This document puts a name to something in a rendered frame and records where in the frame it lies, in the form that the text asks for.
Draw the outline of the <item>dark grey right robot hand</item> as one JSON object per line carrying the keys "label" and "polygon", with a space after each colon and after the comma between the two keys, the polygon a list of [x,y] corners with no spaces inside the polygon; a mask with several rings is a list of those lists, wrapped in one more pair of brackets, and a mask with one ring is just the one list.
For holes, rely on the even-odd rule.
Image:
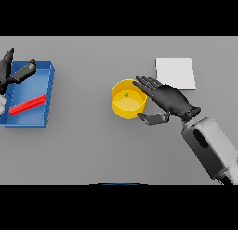
{"label": "dark grey right robot hand", "polygon": [[165,111],[164,114],[155,115],[137,113],[137,116],[149,126],[167,123],[170,116],[179,117],[183,123],[187,123],[201,112],[201,108],[192,106],[178,89],[162,84],[152,77],[137,76],[132,84]]}

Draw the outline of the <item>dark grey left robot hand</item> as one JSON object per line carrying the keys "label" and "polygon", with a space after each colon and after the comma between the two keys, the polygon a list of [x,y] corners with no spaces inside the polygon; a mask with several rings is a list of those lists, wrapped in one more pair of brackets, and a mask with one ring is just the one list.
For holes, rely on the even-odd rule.
{"label": "dark grey left robot hand", "polygon": [[14,49],[10,49],[0,60],[0,95],[4,95],[9,84],[20,84],[36,73],[36,61],[30,59],[29,63],[14,74],[11,73]]}

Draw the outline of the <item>pale square measuring scale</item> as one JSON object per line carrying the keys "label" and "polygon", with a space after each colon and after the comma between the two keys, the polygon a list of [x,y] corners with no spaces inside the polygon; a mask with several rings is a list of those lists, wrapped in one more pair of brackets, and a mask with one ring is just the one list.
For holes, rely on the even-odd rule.
{"label": "pale square measuring scale", "polygon": [[196,90],[191,58],[156,58],[156,79],[179,90]]}

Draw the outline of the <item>red beaker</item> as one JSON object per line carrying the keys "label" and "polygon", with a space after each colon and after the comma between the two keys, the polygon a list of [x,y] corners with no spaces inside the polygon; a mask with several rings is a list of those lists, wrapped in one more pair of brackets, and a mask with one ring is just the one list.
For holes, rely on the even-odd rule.
{"label": "red beaker", "polygon": [[29,110],[31,108],[34,108],[38,105],[44,104],[45,100],[46,100],[46,97],[44,95],[38,96],[38,97],[33,98],[31,100],[16,104],[14,106],[11,106],[8,109],[8,112],[11,115],[15,115],[15,114],[21,113],[23,111]]}

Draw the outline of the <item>yellow bowl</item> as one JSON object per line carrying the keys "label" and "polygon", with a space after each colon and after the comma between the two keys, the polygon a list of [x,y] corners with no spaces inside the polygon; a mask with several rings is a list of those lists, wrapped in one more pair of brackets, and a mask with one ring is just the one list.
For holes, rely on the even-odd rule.
{"label": "yellow bowl", "polygon": [[143,112],[146,101],[147,95],[133,84],[133,79],[123,79],[112,88],[112,109],[121,118],[137,118],[137,113]]}

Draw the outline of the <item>blue tray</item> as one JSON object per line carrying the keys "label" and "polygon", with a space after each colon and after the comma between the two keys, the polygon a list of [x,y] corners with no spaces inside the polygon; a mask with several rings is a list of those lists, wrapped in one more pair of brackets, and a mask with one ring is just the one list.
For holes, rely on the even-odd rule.
{"label": "blue tray", "polygon": [[[0,115],[0,126],[6,128],[45,128],[50,111],[50,98],[54,83],[54,66],[51,61],[38,61],[36,73],[20,84],[9,84],[5,94],[5,111]],[[11,115],[8,109],[14,105],[44,95],[44,103]]]}

